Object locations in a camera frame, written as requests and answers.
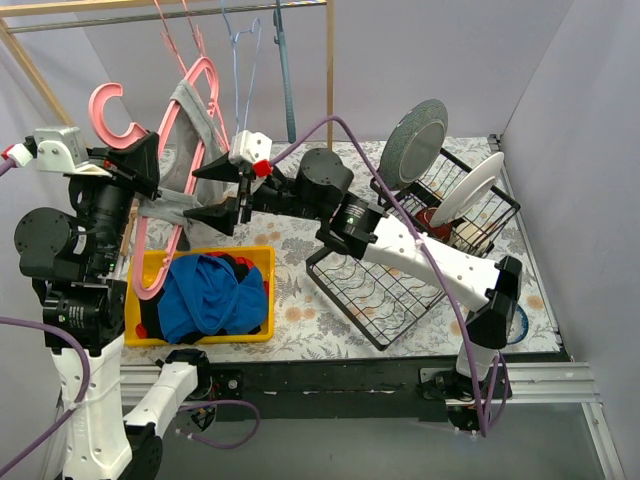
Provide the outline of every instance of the gray towel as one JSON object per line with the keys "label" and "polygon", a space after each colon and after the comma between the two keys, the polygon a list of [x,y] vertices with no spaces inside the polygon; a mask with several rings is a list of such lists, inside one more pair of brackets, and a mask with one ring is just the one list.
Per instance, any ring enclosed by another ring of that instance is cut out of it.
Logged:
{"label": "gray towel", "polygon": [[169,170],[160,178],[162,196],[154,201],[143,198],[140,201],[138,215],[157,218],[186,228],[189,222],[182,212],[190,208],[220,203],[226,188],[223,182],[204,180],[197,183],[193,196],[183,193],[198,140],[202,140],[206,147],[203,166],[222,156],[223,152],[217,144],[216,122],[209,116],[200,95],[189,82],[182,80],[171,99],[182,107],[173,126],[176,133],[176,157]]}

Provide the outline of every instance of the blue wire hanger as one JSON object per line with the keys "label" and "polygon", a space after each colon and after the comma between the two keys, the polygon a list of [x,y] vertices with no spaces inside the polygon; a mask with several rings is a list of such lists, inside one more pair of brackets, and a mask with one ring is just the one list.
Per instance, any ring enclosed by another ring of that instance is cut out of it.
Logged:
{"label": "blue wire hanger", "polygon": [[236,134],[240,131],[240,93],[238,87],[238,55],[236,52],[236,45],[238,44],[238,40],[240,39],[240,35],[244,34],[255,34],[257,32],[258,38],[256,40],[256,53],[253,58],[253,69],[251,71],[251,83],[249,84],[249,93],[247,95],[247,105],[244,111],[244,123],[242,126],[243,130],[247,129],[247,122],[249,121],[249,107],[251,105],[251,94],[253,93],[253,83],[256,77],[256,66],[258,64],[258,56],[260,54],[260,38],[262,37],[262,25],[260,24],[259,18],[254,18],[253,23],[251,24],[251,28],[247,30],[240,30],[236,33],[233,33],[231,29],[231,23],[227,18],[227,12],[225,11],[224,0],[220,0],[220,6],[222,7],[222,17],[224,18],[224,23],[227,25],[227,31],[229,32],[229,38],[231,39],[231,50],[233,52],[233,83],[235,87],[236,94],[236,102],[235,102],[235,110],[236,110]]}
{"label": "blue wire hanger", "polygon": [[293,111],[293,94],[291,93],[291,78],[289,76],[289,55],[287,53],[287,42],[284,38],[280,0],[276,0],[276,9],[273,11],[273,24],[276,27],[276,36],[273,38],[273,41],[278,45],[280,50],[282,83],[284,84],[284,105],[287,118],[287,136],[289,143],[293,143],[296,141],[296,118]]}

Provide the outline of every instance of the gray floor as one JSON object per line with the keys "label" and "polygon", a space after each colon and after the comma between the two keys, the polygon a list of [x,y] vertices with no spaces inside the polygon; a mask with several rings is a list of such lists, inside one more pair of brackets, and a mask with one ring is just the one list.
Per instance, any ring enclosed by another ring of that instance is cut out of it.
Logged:
{"label": "gray floor", "polygon": [[[234,441],[248,422],[214,424]],[[255,438],[220,451],[165,435],[169,479],[602,479],[580,405],[509,405],[488,439],[415,420],[270,420]]]}

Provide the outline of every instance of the gray plate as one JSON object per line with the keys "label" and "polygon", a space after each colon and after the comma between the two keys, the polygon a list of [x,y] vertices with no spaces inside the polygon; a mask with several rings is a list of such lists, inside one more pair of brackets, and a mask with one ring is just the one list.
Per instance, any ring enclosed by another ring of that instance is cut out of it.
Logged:
{"label": "gray plate", "polygon": [[411,185],[440,154],[449,117],[440,100],[427,100],[400,121],[380,157],[380,176],[391,190]]}

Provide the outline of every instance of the wooden pole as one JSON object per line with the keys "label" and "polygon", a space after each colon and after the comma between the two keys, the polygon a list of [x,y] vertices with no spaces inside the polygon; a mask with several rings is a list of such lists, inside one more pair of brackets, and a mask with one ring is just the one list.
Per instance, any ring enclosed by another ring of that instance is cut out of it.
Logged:
{"label": "wooden pole", "polygon": [[[335,48],[335,0],[327,0],[327,116],[333,115],[333,52]],[[327,148],[333,149],[333,122],[327,123]]]}
{"label": "wooden pole", "polygon": [[[190,0],[191,3],[204,0]],[[181,0],[158,0],[161,5],[181,3]],[[29,15],[47,15],[51,13],[91,12],[114,8],[132,8],[152,6],[152,0],[71,0],[69,2],[33,3],[0,7],[0,17],[26,17]]]}
{"label": "wooden pole", "polygon": [[9,53],[13,55],[13,58],[18,62],[18,65],[22,68],[33,86],[38,90],[40,95],[42,95],[42,98],[47,102],[47,105],[49,105],[51,110],[56,114],[58,120],[65,125],[73,125],[71,116],[64,109],[51,88],[49,88],[49,85],[36,68],[27,51],[22,47],[22,45],[20,45],[20,42],[18,42],[13,35],[7,33],[7,27],[7,23],[0,18],[0,38],[6,45],[7,50],[9,50]]}

